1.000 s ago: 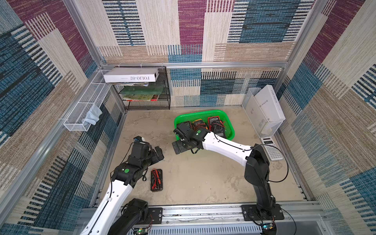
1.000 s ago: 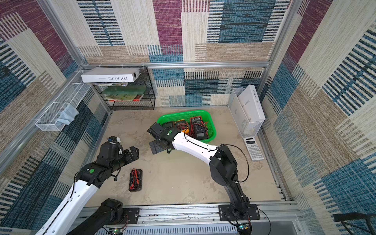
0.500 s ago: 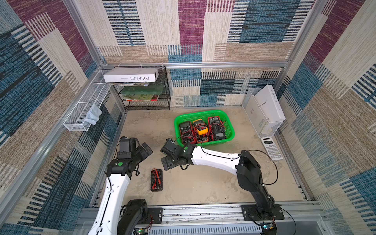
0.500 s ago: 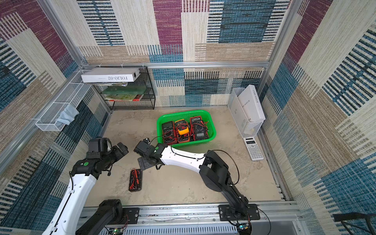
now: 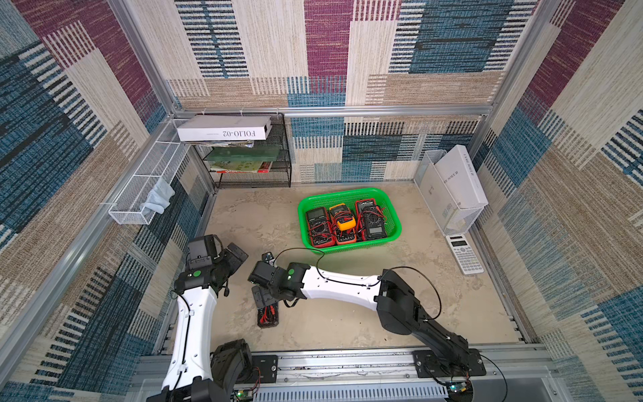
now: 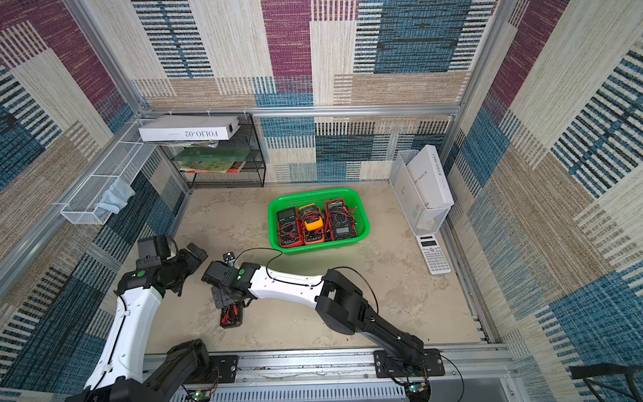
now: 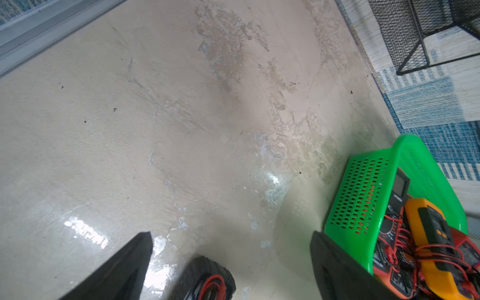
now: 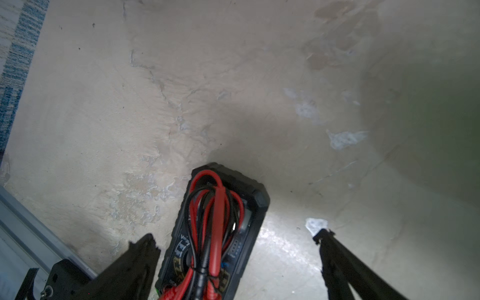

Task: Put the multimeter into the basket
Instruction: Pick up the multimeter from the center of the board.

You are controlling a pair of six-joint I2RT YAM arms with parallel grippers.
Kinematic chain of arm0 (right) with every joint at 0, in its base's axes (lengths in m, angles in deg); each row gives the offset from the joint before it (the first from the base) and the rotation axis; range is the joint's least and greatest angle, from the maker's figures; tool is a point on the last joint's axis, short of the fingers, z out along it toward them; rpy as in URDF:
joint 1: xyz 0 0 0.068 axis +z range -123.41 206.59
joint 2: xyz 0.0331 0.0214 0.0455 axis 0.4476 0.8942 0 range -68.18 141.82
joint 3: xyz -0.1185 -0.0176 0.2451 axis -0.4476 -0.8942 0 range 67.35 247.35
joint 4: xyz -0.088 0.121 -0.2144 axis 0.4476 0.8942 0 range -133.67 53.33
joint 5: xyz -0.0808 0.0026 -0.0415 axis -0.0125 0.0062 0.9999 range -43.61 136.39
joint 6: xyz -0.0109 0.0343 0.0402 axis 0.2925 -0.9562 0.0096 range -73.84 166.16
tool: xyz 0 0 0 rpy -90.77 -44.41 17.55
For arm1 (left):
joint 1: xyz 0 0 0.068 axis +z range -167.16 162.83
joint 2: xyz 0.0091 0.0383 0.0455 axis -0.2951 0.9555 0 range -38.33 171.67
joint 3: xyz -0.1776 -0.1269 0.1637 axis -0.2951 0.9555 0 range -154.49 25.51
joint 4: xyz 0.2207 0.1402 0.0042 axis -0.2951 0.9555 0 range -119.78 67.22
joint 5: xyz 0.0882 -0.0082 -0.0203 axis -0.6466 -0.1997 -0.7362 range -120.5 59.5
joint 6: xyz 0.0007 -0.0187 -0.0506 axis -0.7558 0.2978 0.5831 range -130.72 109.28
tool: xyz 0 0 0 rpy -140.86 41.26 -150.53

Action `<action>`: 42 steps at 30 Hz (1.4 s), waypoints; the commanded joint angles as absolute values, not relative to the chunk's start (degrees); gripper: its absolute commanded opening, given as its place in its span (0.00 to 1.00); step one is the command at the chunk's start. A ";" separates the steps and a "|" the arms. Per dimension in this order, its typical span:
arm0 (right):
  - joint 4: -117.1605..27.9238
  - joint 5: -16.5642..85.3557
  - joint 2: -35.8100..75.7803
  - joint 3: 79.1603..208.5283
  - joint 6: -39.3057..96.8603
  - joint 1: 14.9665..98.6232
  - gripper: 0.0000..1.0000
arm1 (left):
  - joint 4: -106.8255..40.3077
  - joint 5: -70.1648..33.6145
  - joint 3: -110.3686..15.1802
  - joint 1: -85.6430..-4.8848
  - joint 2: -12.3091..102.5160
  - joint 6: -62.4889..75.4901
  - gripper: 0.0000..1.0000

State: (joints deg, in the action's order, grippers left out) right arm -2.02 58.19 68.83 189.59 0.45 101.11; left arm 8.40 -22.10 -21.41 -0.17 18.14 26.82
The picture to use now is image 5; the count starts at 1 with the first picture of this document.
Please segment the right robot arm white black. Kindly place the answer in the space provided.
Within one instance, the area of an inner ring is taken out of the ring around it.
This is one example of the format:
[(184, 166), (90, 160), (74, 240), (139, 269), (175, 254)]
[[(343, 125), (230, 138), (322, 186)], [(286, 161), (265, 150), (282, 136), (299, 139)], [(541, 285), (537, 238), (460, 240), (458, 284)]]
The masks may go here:
[(256, 263), (248, 281), (291, 306), (300, 300), (328, 299), (374, 311), (385, 330), (411, 335), (430, 349), (429, 356), (418, 363), (428, 375), (436, 378), (486, 375), (480, 352), (425, 311), (414, 289), (397, 273), (398, 269), (384, 269), (378, 276), (354, 276), (298, 262), (283, 268), (276, 264), (272, 254), (266, 253)]

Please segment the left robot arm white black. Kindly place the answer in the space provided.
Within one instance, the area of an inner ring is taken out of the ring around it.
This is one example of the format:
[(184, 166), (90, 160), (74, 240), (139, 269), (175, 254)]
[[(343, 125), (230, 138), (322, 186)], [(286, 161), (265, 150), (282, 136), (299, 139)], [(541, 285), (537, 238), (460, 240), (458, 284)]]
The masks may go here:
[(248, 255), (215, 234), (189, 242), (186, 269), (174, 282), (177, 328), (172, 358), (159, 394), (149, 401), (231, 401), (235, 383), (252, 375), (249, 344), (237, 339), (211, 350), (219, 294)]

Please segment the red Aneng multimeter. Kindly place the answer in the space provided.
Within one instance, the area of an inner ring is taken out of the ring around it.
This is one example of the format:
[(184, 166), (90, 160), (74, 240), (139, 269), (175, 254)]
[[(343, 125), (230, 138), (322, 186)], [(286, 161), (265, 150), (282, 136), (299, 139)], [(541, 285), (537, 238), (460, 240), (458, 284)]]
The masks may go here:
[(335, 246), (335, 236), (325, 207), (308, 210), (306, 212), (306, 223), (309, 240), (314, 248), (321, 249)]

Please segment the orange Victor multimeter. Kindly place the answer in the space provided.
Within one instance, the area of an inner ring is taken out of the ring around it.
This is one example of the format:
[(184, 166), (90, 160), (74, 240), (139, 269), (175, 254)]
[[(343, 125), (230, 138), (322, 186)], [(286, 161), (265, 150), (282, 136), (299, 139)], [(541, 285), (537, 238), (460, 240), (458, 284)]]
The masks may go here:
[(340, 230), (338, 226), (334, 229), (334, 237), (337, 246), (354, 244), (358, 240), (357, 230), (355, 227), (347, 230)]

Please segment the black pocket multimeter with leads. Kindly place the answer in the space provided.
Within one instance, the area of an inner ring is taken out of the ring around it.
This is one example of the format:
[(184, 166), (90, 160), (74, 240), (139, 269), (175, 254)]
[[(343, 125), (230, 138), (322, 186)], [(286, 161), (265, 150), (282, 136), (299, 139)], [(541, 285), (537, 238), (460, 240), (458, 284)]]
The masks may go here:
[(257, 325), (259, 328), (274, 328), (279, 324), (279, 304), (273, 303), (257, 309)]

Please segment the red Delixi multimeter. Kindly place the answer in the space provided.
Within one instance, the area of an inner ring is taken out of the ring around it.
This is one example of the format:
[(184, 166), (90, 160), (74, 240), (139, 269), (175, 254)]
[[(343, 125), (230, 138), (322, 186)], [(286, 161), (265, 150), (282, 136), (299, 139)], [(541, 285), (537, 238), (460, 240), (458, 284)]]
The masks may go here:
[(355, 203), (355, 209), (360, 214), (365, 210), (374, 209), (376, 206), (377, 206), (377, 204), (375, 203), (374, 199), (358, 200)]

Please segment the yellow clamp meter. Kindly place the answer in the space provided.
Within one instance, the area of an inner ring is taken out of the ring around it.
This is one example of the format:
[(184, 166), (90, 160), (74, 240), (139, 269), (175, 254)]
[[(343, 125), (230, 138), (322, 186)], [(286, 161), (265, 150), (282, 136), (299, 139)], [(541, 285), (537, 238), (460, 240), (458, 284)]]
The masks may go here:
[(329, 214), (332, 218), (333, 224), (341, 231), (349, 231), (355, 229), (357, 221), (351, 209), (346, 204), (337, 204), (329, 209)]

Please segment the small black multimeter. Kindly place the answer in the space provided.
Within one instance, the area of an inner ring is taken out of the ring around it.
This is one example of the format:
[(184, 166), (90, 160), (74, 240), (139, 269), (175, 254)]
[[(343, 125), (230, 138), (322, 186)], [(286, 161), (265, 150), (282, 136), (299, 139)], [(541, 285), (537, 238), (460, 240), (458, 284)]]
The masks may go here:
[(380, 207), (373, 205), (363, 208), (361, 222), (365, 241), (376, 241), (387, 237), (385, 217)]

